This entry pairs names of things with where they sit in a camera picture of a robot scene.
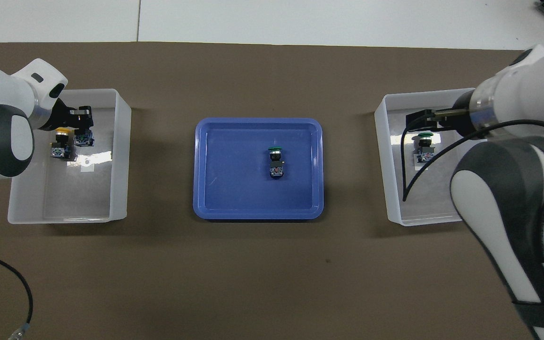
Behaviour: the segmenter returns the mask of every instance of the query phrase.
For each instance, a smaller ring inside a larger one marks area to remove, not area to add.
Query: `translucent plastic bin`
[[[450,179],[463,155],[480,141],[468,141],[434,162],[415,183],[402,202],[402,170],[400,164],[400,137],[407,114],[423,109],[451,107],[456,99],[473,88],[430,91],[418,93],[387,94],[375,111],[375,125],[379,156],[382,165],[383,189],[386,198],[387,218],[402,226],[416,226],[440,222],[460,221],[451,202]],[[434,133],[433,145],[438,153],[460,139],[455,131]],[[417,172],[411,139],[417,133],[409,133],[404,139],[407,184]]]
[[[65,90],[67,106],[90,105],[94,146],[74,148],[75,161],[50,157],[54,131],[35,130],[28,168],[12,179],[8,221],[85,223],[127,216],[131,109],[116,90]]]

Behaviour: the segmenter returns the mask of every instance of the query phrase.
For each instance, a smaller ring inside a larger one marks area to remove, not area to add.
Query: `blue tray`
[[[268,148],[284,176],[270,177]],[[205,118],[196,126],[193,208],[208,220],[310,220],[323,204],[322,127],[305,118]]]

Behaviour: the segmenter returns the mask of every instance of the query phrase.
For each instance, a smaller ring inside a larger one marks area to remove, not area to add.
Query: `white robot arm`
[[[419,131],[450,128],[488,138],[456,167],[451,198],[520,317],[536,339],[544,340],[544,127],[533,125],[544,122],[544,47],[525,51],[453,108],[426,111],[430,117],[419,123],[425,125]],[[434,128],[436,123],[442,128]]]
[[[91,108],[69,108],[58,98],[67,78],[36,59],[13,75],[0,71],[0,179],[17,176],[33,156],[33,129],[76,127],[75,138],[91,138]]]

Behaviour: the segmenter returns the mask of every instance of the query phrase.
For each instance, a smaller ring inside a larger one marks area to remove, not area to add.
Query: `brown mat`
[[[31,339],[530,339],[462,223],[387,221],[372,112],[387,93],[475,87],[516,51],[207,43],[0,43],[0,69],[43,58],[68,88],[133,109],[126,219],[13,226],[0,258],[29,281]],[[324,131],[324,212],[207,222],[192,211],[206,117],[307,117]],[[26,315],[0,269],[0,339]]]

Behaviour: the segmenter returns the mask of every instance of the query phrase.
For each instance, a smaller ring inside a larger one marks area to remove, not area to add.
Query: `cable plug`
[[[28,327],[28,323],[25,323],[24,325],[22,325],[22,327],[15,330],[14,333],[9,336],[8,340],[22,340],[22,337],[24,336],[24,333],[26,332]]]

